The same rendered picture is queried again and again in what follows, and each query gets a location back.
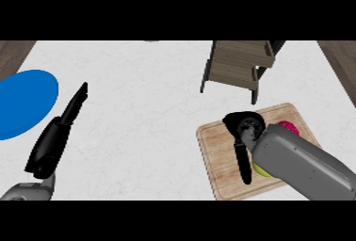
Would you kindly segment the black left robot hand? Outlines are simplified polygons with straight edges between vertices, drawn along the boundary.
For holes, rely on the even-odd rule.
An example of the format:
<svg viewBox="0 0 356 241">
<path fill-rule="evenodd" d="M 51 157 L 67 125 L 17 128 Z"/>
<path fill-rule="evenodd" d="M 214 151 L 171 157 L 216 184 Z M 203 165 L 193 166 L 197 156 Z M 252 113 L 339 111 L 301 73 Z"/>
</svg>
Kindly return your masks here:
<svg viewBox="0 0 356 241">
<path fill-rule="evenodd" d="M 36 179 L 47 179 L 55 170 L 69 137 L 70 126 L 78 117 L 85 98 L 86 83 L 82 83 L 61 115 L 52 117 L 48 122 L 30 151 L 24 171 L 32 173 Z"/>
</svg>

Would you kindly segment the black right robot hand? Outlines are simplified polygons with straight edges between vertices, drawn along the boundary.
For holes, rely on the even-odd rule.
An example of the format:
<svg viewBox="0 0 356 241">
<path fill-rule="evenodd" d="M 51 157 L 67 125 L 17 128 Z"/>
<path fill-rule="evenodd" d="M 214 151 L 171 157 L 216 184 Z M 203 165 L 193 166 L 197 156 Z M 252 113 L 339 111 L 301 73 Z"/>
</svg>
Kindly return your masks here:
<svg viewBox="0 0 356 241">
<path fill-rule="evenodd" d="M 250 111 L 228 113 L 222 118 L 225 129 L 234 138 L 233 149 L 243 184 L 250 183 L 247 151 L 259 138 L 265 123 L 261 115 Z"/>
</svg>

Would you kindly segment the wooden cutting board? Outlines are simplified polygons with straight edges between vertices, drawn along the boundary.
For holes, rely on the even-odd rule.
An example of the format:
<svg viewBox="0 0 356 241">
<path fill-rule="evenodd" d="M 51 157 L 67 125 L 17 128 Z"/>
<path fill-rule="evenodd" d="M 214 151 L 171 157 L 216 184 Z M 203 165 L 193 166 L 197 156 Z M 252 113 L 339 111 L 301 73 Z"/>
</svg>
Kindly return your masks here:
<svg viewBox="0 0 356 241">
<path fill-rule="evenodd" d="M 279 121 L 290 122 L 296 127 L 299 136 L 320 147 L 292 104 L 277 104 L 256 110 L 256 113 L 262 116 L 265 124 L 277 123 Z M 233 136 L 219 120 L 197 128 L 196 137 L 216 201 L 243 200 L 284 185 L 279 179 L 262 177 L 255 171 L 250 172 L 250 184 L 243 184 L 233 149 Z"/>
</svg>

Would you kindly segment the yellow-green pear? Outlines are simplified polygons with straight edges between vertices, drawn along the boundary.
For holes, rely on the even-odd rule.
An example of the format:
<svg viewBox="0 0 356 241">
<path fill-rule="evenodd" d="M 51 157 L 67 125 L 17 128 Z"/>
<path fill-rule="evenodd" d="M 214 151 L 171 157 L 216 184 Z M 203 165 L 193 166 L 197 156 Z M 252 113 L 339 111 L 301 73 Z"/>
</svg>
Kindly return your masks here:
<svg viewBox="0 0 356 241">
<path fill-rule="evenodd" d="M 253 168 L 253 171 L 255 171 L 262 177 L 271 177 L 271 175 L 255 165 L 253 162 L 252 162 L 252 168 Z"/>
</svg>

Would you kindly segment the wooden tiered basket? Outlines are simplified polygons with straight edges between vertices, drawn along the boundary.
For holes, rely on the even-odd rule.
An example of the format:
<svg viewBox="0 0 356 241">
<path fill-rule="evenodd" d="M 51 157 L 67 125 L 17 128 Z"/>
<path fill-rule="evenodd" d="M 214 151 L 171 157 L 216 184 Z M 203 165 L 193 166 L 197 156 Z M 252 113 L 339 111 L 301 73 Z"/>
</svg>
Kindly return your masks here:
<svg viewBox="0 0 356 241">
<path fill-rule="evenodd" d="M 212 81 L 250 91 L 250 103 L 258 96 L 258 80 L 273 66 L 283 40 L 214 40 L 205 61 L 200 90 Z"/>
</svg>

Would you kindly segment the magenta round fruit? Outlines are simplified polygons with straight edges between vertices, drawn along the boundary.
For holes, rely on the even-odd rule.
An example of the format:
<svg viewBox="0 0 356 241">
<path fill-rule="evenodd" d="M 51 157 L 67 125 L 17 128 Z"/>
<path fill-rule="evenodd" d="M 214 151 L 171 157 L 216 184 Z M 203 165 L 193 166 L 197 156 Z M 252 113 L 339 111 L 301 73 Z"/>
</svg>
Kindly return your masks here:
<svg viewBox="0 0 356 241">
<path fill-rule="evenodd" d="M 295 135 L 298 135 L 298 129 L 296 129 L 296 127 L 295 127 L 295 125 L 290 123 L 290 122 L 287 122 L 287 121 L 280 121 L 279 123 L 277 123 L 277 125 L 280 126 L 280 127 L 283 127 L 289 132 L 292 132 Z"/>
</svg>

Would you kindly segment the blue round plate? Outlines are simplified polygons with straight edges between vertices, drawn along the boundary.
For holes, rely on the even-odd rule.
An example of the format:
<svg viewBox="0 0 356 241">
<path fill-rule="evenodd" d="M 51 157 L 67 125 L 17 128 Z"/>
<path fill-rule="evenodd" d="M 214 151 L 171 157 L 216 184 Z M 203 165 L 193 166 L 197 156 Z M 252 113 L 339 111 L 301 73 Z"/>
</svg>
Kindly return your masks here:
<svg viewBox="0 0 356 241">
<path fill-rule="evenodd" d="M 58 96 L 55 77 L 27 70 L 0 81 L 0 140 L 21 135 L 42 120 Z"/>
</svg>

